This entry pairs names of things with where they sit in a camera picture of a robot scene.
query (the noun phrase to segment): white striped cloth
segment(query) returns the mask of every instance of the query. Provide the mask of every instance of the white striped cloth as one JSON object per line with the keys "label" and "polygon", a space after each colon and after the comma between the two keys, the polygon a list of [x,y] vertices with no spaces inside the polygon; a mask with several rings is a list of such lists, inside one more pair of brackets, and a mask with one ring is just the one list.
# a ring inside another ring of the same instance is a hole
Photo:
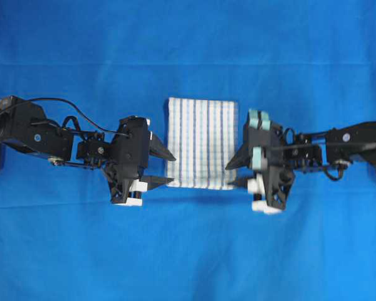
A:
{"label": "white striped cloth", "polygon": [[235,152],[237,103],[169,98],[167,163],[172,187],[232,189],[236,171],[225,167]]}

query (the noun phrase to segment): white plastic part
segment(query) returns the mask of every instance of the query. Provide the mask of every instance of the white plastic part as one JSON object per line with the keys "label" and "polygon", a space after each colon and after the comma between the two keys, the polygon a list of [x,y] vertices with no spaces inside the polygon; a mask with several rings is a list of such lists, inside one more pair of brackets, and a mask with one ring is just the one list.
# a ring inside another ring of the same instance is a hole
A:
{"label": "white plastic part", "polygon": [[148,191],[148,183],[134,180],[131,184],[130,191],[140,191],[141,193],[146,193]]}
{"label": "white plastic part", "polygon": [[261,174],[256,175],[256,179],[248,180],[248,193],[250,194],[266,194],[264,191],[263,176]]}
{"label": "white plastic part", "polygon": [[263,212],[264,214],[276,214],[276,213],[281,212],[280,209],[268,206],[266,204],[266,201],[263,201],[263,200],[262,201],[253,201],[252,202],[252,210],[253,211],[260,211],[260,212]]}
{"label": "white plastic part", "polygon": [[115,204],[119,206],[142,206],[142,199],[127,198],[125,204]]}
{"label": "white plastic part", "polygon": [[[263,176],[261,174],[256,174],[256,179],[248,180],[248,193],[261,194],[262,196],[266,194],[264,191]],[[260,211],[264,214],[276,214],[281,212],[280,209],[268,206],[265,200],[253,201],[252,210]]]}

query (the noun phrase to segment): wire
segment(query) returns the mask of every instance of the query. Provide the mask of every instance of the wire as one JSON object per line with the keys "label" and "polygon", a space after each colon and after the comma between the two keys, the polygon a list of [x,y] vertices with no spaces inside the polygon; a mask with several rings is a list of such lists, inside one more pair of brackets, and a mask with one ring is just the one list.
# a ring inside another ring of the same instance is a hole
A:
{"label": "wire", "polygon": [[40,121],[31,122],[31,125],[41,125],[41,124],[51,124],[51,125],[54,125],[55,127],[60,128],[60,124],[58,124],[57,121],[54,121],[51,119],[43,119]]}
{"label": "wire", "polygon": [[326,175],[330,180],[332,180],[332,181],[334,181],[334,182],[337,182],[337,181],[341,180],[341,179],[343,178],[343,176],[344,176],[344,169],[342,169],[342,168],[337,169],[337,171],[338,171],[338,177],[335,177],[335,176],[333,176],[332,174],[330,174],[330,173],[328,172],[328,169],[327,169],[326,167],[322,168],[322,171],[325,173],[325,175]]}
{"label": "wire", "polygon": [[313,144],[295,144],[295,145],[285,145],[285,146],[265,146],[266,148],[273,150],[285,150],[285,149],[304,149],[307,147],[313,147],[315,145],[325,145],[325,146],[362,146],[365,144],[376,145],[376,142],[316,142]]}
{"label": "wire", "polygon": [[71,107],[73,107],[87,122],[89,122],[90,124],[92,124],[97,129],[101,130],[102,132],[109,133],[109,134],[120,135],[120,136],[130,137],[128,134],[119,133],[119,132],[115,132],[113,130],[107,130],[107,129],[104,129],[103,127],[100,127],[98,124],[94,123],[94,121],[92,121],[91,119],[89,119],[74,103],[70,102],[69,100],[62,99],[62,98],[39,97],[39,98],[32,98],[32,99],[29,99],[29,100],[25,100],[23,102],[15,103],[14,105],[10,105],[9,107],[7,107],[4,110],[0,111],[0,116],[3,115],[4,113],[6,113],[6,112],[8,112],[8,111],[10,111],[10,110],[12,110],[14,108],[16,108],[16,107],[19,107],[20,105],[25,105],[25,104],[31,103],[31,102],[41,102],[41,101],[52,101],[52,102],[64,102],[64,103],[67,103],[68,105],[70,105]]}

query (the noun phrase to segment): blue stripe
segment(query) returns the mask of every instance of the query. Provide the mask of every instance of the blue stripe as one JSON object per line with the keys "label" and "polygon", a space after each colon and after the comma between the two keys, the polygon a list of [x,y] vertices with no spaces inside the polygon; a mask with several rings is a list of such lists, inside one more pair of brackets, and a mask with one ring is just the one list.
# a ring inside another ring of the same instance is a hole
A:
{"label": "blue stripe", "polygon": [[195,178],[196,178],[196,100],[193,100],[194,102],[194,149],[193,149],[193,157],[194,157],[194,187],[196,186]]}
{"label": "blue stripe", "polygon": [[206,118],[206,121],[207,121],[207,187],[206,188],[209,188],[210,184],[211,184],[211,163],[210,163],[210,160],[209,160],[209,154],[210,154],[210,139],[209,139],[209,107],[210,107],[210,103],[209,101],[207,101],[207,118]]}
{"label": "blue stripe", "polygon": [[182,99],[180,99],[180,162],[179,162],[179,179],[180,187],[182,186]]}
{"label": "blue stripe", "polygon": [[221,145],[221,186],[224,184],[224,141],[223,141],[223,103],[220,103],[220,145]]}

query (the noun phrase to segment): blue fabric background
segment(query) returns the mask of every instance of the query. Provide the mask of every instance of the blue fabric background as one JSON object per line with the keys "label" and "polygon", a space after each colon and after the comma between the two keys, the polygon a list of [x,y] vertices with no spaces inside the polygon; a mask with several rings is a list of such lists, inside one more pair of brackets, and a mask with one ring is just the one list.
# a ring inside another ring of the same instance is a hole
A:
{"label": "blue fabric background", "polygon": [[[6,95],[67,98],[109,129],[145,116],[161,138],[169,96],[239,102],[240,141],[249,108],[298,132],[376,120],[376,0],[0,0]],[[42,105],[58,121],[74,113]],[[298,174],[277,216],[238,190],[108,200],[100,172],[8,149],[0,300],[376,300],[366,164],[338,183]]]}

